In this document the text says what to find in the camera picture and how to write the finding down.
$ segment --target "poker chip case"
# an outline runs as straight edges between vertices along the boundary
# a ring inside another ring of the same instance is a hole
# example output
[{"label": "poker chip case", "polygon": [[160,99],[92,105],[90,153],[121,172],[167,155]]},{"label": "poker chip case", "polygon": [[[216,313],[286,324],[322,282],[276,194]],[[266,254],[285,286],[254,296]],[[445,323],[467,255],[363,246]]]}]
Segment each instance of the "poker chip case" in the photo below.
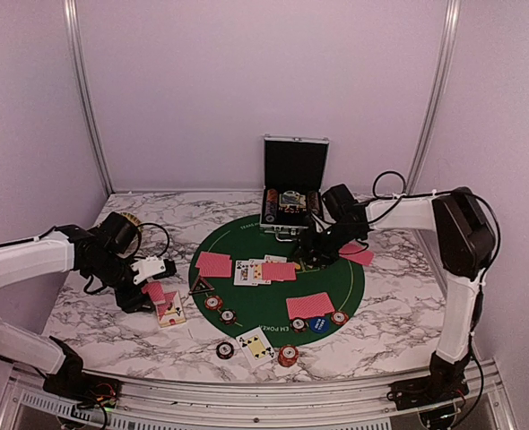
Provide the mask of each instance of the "poker chip case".
[{"label": "poker chip case", "polygon": [[264,191],[260,228],[279,238],[294,237],[312,211],[324,218],[320,187],[329,140],[264,136]]}]

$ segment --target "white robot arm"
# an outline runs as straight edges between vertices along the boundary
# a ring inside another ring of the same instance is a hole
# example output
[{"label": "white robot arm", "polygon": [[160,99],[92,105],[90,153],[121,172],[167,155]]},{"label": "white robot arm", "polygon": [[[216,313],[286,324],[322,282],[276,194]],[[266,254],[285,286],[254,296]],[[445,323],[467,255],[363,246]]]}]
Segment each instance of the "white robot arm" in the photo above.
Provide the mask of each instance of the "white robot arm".
[{"label": "white robot arm", "polygon": [[[382,214],[397,206],[381,220],[371,224],[373,230],[407,228],[437,232],[432,208],[435,197],[375,201],[366,212],[368,219],[378,219]],[[446,271],[447,299],[444,327],[436,348],[436,355],[450,364],[462,360],[468,354],[468,340],[472,327],[473,309],[480,292],[480,278],[485,269],[479,270],[474,279],[456,276]]]},{"label": "white robot arm", "polygon": [[[95,276],[104,286],[112,287],[125,312],[150,311],[152,303],[141,286],[150,277],[175,274],[175,264],[160,257],[119,256],[135,237],[141,241],[137,227],[112,212],[89,231],[62,226],[41,236],[1,244],[0,288],[46,273],[78,270],[85,278]],[[103,382],[83,374],[82,360],[61,340],[13,327],[1,319],[0,356],[48,374],[44,389],[58,395],[83,400],[92,386]]]},{"label": "white robot arm", "polygon": [[468,188],[421,196],[396,196],[358,202],[346,185],[323,195],[334,224],[316,223],[299,235],[295,256],[326,266],[340,256],[340,248],[353,239],[366,240],[370,230],[393,228],[430,230],[438,235],[447,276],[444,327],[430,360],[430,376],[391,385],[388,398],[408,409],[449,400],[468,392],[463,383],[470,361],[471,332],[478,322],[485,271],[492,263],[496,238],[476,196]]}]

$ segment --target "marble table surface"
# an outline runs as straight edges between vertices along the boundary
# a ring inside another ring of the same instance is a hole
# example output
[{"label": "marble table surface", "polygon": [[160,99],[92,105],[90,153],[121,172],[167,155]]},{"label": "marble table surface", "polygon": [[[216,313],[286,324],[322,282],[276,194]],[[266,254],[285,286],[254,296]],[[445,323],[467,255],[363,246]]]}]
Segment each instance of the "marble table surface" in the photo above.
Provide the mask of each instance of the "marble table surface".
[{"label": "marble table surface", "polygon": [[[266,383],[331,381],[427,366],[444,317],[444,298],[416,239],[409,231],[372,232],[376,256],[365,268],[360,307],[337,333],[299,347],[299,362],[251,369],[242,354],[220,360],[215,347],[228,337],[208,323],[188,295],[187,274],[195,249],[213,230],[259,212],[260,193],[113,194],[98,221],[111,211],[128,211],[141,222],[168,226],[178,275],[165,279],[178,289],[187,321],[160,328],[153,314],[124,314],[108,288],[83,294],[85,279],[71,273],[62,287],[44,334],[64,340],[85,368],[171,381]],[[143,234],[144,254],[163,247],[155,229]]]}]

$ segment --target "green poker mat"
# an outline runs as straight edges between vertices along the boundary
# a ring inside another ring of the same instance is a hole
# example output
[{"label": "green poker mat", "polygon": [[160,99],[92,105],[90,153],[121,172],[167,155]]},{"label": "green poker mat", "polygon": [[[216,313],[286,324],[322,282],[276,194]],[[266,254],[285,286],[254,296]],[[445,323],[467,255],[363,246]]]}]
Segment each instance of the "green poker mat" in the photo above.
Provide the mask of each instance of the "green poker mat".
[{"label": "green poker mat", "polygon": [[[329,330],[322,334],[307,328],[302,333],[294,332],[290,327],[286,307],[288,297],[310,296],[316,293],[328,293],[334,309],[354,315],[364,295],[364,270],[358,264],[341,258],[329,267],[319,270],[305,268],[297,271],[296,281],[275,282],[271,285],[235,286],[235,261],[264,259],[266,254],[290,257],[295,249],[294,243],[278,242],[274,235],[262,233],[259,229],[259,216],[235,219],[213,231],[198,247],[189,268],[189,287],[193,287],[199,270],[195,267],[202,251],[229,254],[232,264],[230,278],[207,278],[214,291],[197,293],[193,299],[201,314],[223,333],[232,338],[261,327],[273,347],[284,345],[306,345],[320,340],[338,331],[338,326],[330,321]],[[224,309],[232,309],[237,321],[225,325],[220,320],[221,311],[211,311],[204,306],[204,300],[210,296],[219,296]]]}]

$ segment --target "white wall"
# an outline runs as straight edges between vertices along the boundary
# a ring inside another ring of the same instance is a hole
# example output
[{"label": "white wall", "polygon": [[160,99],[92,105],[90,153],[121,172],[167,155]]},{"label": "white wall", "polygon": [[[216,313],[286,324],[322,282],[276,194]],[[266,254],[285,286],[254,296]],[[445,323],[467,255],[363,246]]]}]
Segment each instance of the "white wall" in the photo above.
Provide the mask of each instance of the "white wall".
[{"label": "white wall", "polygon": [[257,189],[264,133],[329,137],[325,185],[408,174],[442,0],[80,0],[117,190]]},{"label": "white wall", "polygon": [[[0,2],[0,242],[88,227],[105,195],[91,156],[63,2]],[[41,331],[63,276],[0,290],[0,317]],[[0,397],[10,366],[0,362]]]},{"label": "white wall", "polygon": [[469,185],[503,230],[478,345],[529,428],[529,0],[464,0],[455,57],[419,190]]}]

